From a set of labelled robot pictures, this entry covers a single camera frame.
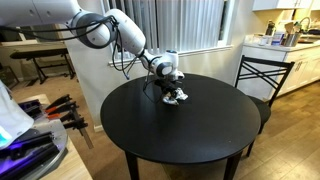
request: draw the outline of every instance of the wooden floor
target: wooden floor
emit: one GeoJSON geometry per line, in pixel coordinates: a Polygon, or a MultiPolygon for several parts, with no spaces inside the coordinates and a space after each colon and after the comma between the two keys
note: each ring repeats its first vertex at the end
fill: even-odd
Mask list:
{"type": "MultiPolygon", "coordinates": [[[[85,99],[75,79],[49,78],[31,87],[13,88],[16,100],[45,93],[50,101],[69,93],[88,122],[94,148],[88,149],[77,130],[68,130],[93,179],[130,179],[122,150],[104,132],[95,133],[85,99]]],[[[139,159],[141,179],[222,179],[226,161],[192,166],[161,165],[139,159]]],[[[250,158],[244,155],[234,179],[320,180],[320,82],[278,98],[264,131],[256,138],[250,158]]]]}

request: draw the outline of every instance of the chair leg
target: chair leg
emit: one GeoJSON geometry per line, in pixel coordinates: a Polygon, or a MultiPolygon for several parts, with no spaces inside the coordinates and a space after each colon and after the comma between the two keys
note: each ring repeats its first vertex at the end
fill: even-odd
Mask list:
{"type": "Polygon", "coordinates": [[[249,156],[250,156],[250,153],[251,153],[251,150],[252,150],[253,144],[254,144],[254,141],[249,145],[249,148],[248,148],[248,151],[247,151],[247,154],[246,154],[246,156],[247,156],[247,157],[249,157],[249,156]]]}
{"type": "Polygon", "coordinates": [[[264,127],[264,124],[261,124],[260,129],[259,129],[259,134],[262,133],[263,127],[264,127]]]}

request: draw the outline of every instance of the faucet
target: faucet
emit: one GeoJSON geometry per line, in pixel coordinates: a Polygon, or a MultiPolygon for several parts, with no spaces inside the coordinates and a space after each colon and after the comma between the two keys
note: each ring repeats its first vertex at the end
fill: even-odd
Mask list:
{"type": "Polygon", "coordinates": [[[311,18],[310,17],[304,17],[303,19],[301,19],[300,24],[302,25],[302,21],[304,21],[305,19],[308,19],[308,26],[306,30],[303,30],[303,32],[308,32],[309,28],[310,28],[310,23],[311,23],[311,18]]]}

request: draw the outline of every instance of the black round table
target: black round table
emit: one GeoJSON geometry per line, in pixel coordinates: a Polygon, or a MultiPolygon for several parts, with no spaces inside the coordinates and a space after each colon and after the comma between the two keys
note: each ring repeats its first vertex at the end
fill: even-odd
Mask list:
{"type": "Polygon", "coordinates": [[[137,157],[167,164],[228,159],[224,179],[232,179],[242,150],[256,137],[260,115],[241,91],[222,81],[185,74],[189,97],[179,106],[159,100],[158,86],[145,78],[129,81],[108,95],[101,121],[109,138],[126,153],[131,179],[139,179],[137,157]]]}

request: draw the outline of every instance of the black chair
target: black chair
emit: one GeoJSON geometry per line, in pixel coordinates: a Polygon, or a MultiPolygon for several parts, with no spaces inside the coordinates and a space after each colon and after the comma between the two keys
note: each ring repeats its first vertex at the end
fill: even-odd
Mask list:
{"type": "MultiPolygon", "coordinates": [[[[244,55],[241,58],[235,87],[238,87],[238,82],[240,80],[259,78],[260,80],[268,83],[273,88],[273,92],[270,96],[270,99],[268,100],[262,101],[256,97],[249,96],[250,99],[256,104],[260,113],[261,126],[259,129],[259,134],[261,134],[264,124],[269,120],[271,116],[271,106],[276,99],[282,85],[287,79],[293,65],[294,62],[277,62],[271,60],[250,58],[244,55]],[[262,70],[262,68],[261,70],[259,70],[259,66],[261,67],[261,65],[264,66],[263,69],[267,70],[262,70]]],[[[253,144],[254,141],[249,145],[247,157],[250,156],[253,144]]]]}

